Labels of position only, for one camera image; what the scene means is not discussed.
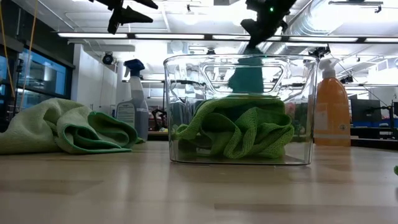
fluorescent light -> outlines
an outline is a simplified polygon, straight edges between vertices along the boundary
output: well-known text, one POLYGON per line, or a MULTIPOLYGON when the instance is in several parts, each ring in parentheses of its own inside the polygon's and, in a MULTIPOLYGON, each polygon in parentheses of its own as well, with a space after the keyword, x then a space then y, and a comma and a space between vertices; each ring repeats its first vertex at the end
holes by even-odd
POLYGON ((328 44, 316 44, 316 43, 286 43, 286 46, 291 46, 291 47, 327 47, 328 44))
POLYGON ((282 37, 270 37, 266 41, 278 41, 281 40, 282 37))
POLYGON ((200 34, 136 34, 137 39, 204 39, 200 34))
POLYGON ((204 46, 188 46, 188 50, 205 50, 207 47, 204 46))
POLYGON ((213 35, 215 40, 250 40, 249 35, 213 35))
POLYGON ((355 37, 290 37, 290 41, 304 42, 356 42, 355 37))
POLYGON ((127 34, 104 34, 104 33, 58 33, 60 37, 66 38, 127 38, 127 34))
MULTIPOLYGON (((250 40, 249 35, 213 35, 215 40, 250 40)), ((266 41, 279 41, 281 37, 270 37, 266 41)))
POLYGON ((160 80, 141 80, 141 83, 162 83, 160 80))
POLYGON ((398 37, 396 38, 367 38, 365 42, 380 42, 380 43, 388 43, 388 42, 393 42, 396 43, 398 42, 398 37))
POLYGON ((382 1, 366 1, 366 2, 354 2, 354 1, 330 1, 329 5, 340 5, 340 6, 380 6, 383 5, 382 1))

clear plastic bin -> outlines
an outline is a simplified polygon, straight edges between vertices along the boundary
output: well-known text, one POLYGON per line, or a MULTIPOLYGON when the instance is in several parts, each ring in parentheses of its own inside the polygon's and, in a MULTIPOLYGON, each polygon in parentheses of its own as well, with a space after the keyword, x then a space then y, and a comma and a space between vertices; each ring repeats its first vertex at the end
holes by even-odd
POLYGON ((172 161, 311 163, 315 57, 182 55, 164 66, 172 161))

spray bottle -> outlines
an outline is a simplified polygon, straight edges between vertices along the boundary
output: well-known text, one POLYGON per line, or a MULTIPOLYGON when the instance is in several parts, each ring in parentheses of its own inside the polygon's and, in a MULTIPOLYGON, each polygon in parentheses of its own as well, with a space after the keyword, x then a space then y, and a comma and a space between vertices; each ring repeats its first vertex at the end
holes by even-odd
POLYGON ((338 59, 320 62, 323 80, 318 86, 315 105, 315 143, 321 146, 350 146, 347 92, 336 78, 338 59))
POLYGON ((145 66, 138 59, 126 61, 124 66, 126 66, 126 75, 130 73, 131 98, 118 104, 116 119, 134 127, 138 137, 146 141, 148 138, 149 113, 139 78, 139 72, 145 69, 145 66))

orange soap bottle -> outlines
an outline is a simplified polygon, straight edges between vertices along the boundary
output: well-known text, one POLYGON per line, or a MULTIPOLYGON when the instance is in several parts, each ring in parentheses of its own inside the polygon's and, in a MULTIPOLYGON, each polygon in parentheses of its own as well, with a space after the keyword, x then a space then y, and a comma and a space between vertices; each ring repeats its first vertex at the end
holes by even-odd
POLYGON ((323 80, 318 86, 315 105, 315 144, 350 146, 349 105, 347 92, 336 78, 338 59, 320 62, 323 80))

wooden table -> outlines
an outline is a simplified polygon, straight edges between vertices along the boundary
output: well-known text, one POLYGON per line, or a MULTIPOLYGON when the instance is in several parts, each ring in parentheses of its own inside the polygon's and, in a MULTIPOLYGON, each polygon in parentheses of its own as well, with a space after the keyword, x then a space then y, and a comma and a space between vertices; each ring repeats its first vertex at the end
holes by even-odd
POLYGON ((398 223, 398 153, 317 148, 307 167, 186 166, 134 153, 0 157, 0 223, 398 223))

